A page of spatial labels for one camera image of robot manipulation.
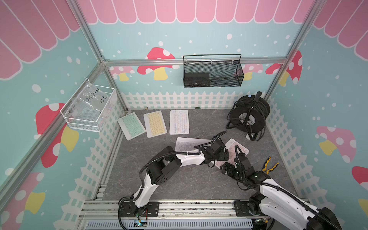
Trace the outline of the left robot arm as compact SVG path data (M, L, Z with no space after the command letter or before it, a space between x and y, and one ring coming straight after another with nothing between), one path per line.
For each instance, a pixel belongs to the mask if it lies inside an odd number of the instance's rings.
M168 146L151 158L139 172L141 186L133 194L133 202L137 208L142 208L158 186L166 183L177 170L189 165L210 165L230 159L229 150L221 139L210 141L209 145L197 146L190 151L176 151Z

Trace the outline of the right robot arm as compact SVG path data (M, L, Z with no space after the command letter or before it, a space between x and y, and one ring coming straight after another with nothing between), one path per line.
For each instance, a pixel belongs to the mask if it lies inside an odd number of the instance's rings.
M243 185L242 190L256 191L249 198L248 212L265 214L290 230L341 230L336 215L305 202L281 187L264 171L256 171L238 145L234 146L235 164L225 163L221 172Z

